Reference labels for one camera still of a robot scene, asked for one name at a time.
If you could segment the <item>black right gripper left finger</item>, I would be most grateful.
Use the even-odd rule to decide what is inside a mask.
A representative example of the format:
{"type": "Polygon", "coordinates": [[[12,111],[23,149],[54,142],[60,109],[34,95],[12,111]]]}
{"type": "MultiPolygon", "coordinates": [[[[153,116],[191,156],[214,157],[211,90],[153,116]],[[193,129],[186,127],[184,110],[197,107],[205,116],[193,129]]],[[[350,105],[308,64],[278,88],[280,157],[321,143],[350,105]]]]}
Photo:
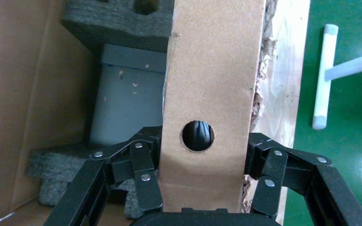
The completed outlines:
{"type": "Polygon", "coordinates": [[[129,140],[97,150],[72,180],[46,226],[96,226],[112,190],[133,179],[138,211],[160,212],[158,168],[162,127],[143,127],[129,140]]]}

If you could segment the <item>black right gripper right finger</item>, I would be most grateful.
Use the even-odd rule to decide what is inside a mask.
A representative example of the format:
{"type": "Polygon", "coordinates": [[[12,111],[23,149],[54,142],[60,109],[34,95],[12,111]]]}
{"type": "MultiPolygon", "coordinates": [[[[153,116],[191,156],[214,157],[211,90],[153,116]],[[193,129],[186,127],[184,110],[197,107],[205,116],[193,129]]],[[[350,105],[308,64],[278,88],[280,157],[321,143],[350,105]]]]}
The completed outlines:
{"type": "Polygon", "coordinates": [[[362,226],[362,206],[332,165],[323,155],[250,133],[245,173],[257,180],[250,211],[275,219],[287,187],[303,196],[315,226],[362,226]]]}

